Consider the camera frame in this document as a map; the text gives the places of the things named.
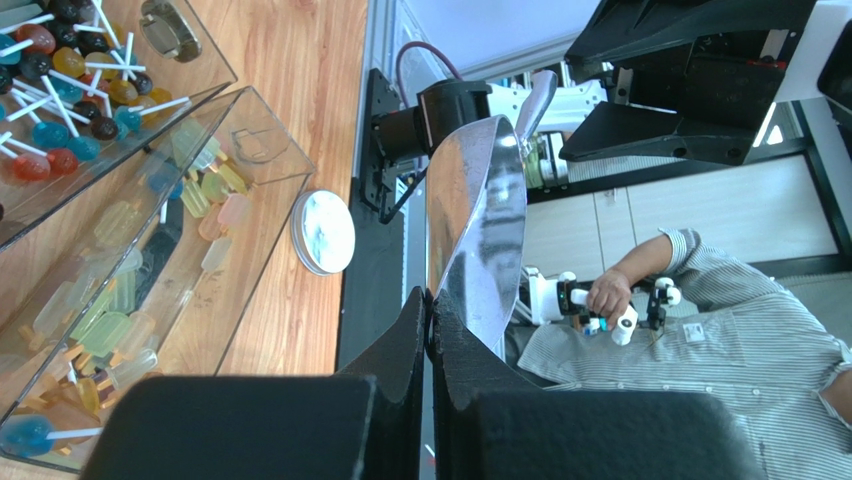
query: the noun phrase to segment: red lollipop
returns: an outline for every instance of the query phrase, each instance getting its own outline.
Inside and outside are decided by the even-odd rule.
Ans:
[[[77,156],[67,148],[54,148],[48,151],[47,161],[50,163],[50,171],[57,175],[74,173],[80,166]]]
[[[44,157],[23,153],[12,162],[12,173],[27,182],[45,180],[50,176],[50,163]]]
[[[15,32],[15,40],[23,42],[32,40],[33,44],[25,48],[27,53],[41,52],[47,55],[56,50],[56,39],[41,25],[24,25]]]

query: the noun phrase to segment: white round lid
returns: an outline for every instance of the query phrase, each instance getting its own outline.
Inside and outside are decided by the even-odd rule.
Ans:
[[[305,196],[299,202],[303,205],[301,215],[296,212],[294,219],[301,220],[303,253],[324,273],[342,272],[355,253],[355,224],[349,207],[328,190],[308,192]]]

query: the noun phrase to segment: metal scoop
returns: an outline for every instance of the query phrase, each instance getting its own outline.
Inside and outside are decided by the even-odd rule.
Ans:
[[[451,297],[467,328],[488,348],[506,330],[523,253],[527,190],[523,155],[556,93],[556,75],[533,76],[513,129],[503,116],[453,132],[427,173],[429,289]]]

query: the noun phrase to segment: person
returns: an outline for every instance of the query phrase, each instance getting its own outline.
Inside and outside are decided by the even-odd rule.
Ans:
[[[852,478],[847,345],[783,286],[704,244],[694,230],[661,231],[594,282],[590,309],[612,326],[631,287],[661,274],[701,313],[668,318],[662,334],[637,329],[623,347],[608,334],[584,337],[567,323],[545,325],[518,367],[555,382],[556,390],[713,395],[745,430],[767,478]]]

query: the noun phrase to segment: man's hand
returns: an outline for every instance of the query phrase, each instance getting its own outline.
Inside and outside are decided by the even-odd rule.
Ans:
[[[607,329],[615,328],[618,317],[627,312],[632,294],[630,287],[627,275],[611,268],[595,280],[589,290],[586,304],[589,310],[606,317]]]

